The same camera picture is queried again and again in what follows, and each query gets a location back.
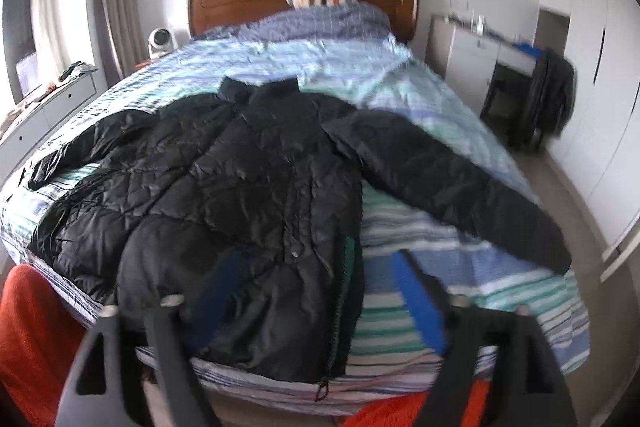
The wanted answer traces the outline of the black puffer jacket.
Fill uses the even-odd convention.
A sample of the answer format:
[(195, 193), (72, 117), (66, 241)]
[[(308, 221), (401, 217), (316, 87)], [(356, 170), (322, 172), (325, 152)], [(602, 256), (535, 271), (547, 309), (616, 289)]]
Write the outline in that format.
[(183, 296), (194, 355), (276, 381), (344, 373), (364, 293), (364, 184), (515, 258), (570, 267), (534, 202), (409, 119), (295, 79), (228, 78), (107, 116), (38, 161), (28, 186), (87, 164), (29, 250), (132, 329)]

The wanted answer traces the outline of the orange fuzzy garment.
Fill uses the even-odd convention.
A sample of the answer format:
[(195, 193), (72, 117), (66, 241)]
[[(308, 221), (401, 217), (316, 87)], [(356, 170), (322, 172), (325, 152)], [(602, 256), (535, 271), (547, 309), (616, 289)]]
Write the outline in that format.
[(30, 265), (1, 293), (1, 424), (52, 426), (86, 329)]

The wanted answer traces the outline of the window with dark frame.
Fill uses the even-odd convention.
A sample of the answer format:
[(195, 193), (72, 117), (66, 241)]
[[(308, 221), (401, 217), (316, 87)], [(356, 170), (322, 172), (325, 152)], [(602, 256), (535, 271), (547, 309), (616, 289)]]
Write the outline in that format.
[(3, 0), (2, 37), (9, 86), (13, 101), (18, 103), (27, 91), (21, 86), (17, 65), (36, 52), (32, 33), (32, 0)]

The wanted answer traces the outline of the dark jacket on chair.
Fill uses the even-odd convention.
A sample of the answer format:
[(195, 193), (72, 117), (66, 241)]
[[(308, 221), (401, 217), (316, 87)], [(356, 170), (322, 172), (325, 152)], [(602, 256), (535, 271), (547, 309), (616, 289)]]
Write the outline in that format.
[(551, 48), (538, 58), (518, 121), (518, 145), (541, 146), (546, 135), (559, 136), (573, 115), (575, 71), (567, 59)]

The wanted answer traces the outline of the white low drawer cabinet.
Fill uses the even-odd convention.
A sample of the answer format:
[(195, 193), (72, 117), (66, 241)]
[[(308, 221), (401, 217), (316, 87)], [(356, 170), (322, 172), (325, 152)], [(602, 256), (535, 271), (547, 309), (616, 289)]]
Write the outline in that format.
[(83, 72), (18, 117), (1, 139), (1, 183), (99, 94), (93, 73)]

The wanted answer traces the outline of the white desk with drawers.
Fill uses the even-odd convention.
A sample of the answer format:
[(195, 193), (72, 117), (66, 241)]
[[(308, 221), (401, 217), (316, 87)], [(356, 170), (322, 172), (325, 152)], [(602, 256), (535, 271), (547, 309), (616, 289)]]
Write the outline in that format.
[(433, 16), (425, 62), (476, 114), (485, 109), (496, 72), (530, 77), (536, 58), (499, 40), (480, 36), (443, 16)]

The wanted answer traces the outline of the blue item on desk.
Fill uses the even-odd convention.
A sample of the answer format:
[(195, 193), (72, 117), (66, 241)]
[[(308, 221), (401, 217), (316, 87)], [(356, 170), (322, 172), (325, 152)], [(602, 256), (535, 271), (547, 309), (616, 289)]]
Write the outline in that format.
[(532, 46), (526, 42), (518, 42), (514, 43), (514, 48), (520, 50), (521, 52), (535, 57), (536, 60), (539, 60), (542, 55), (542, 49), (536, 48), (536, 46)]

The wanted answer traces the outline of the white wardrobe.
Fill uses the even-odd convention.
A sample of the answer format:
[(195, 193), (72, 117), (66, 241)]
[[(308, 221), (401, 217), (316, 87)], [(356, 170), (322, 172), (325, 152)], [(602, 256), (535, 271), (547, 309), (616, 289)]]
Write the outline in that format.
[(615, 166), (639, 91), (639, 5), (636, 0), (539, 0), (568, 19), (564, 56), (574, 67), (572, 117), (549, 155), (570, 181), (606, 246), (638, 211), (638, 195)]

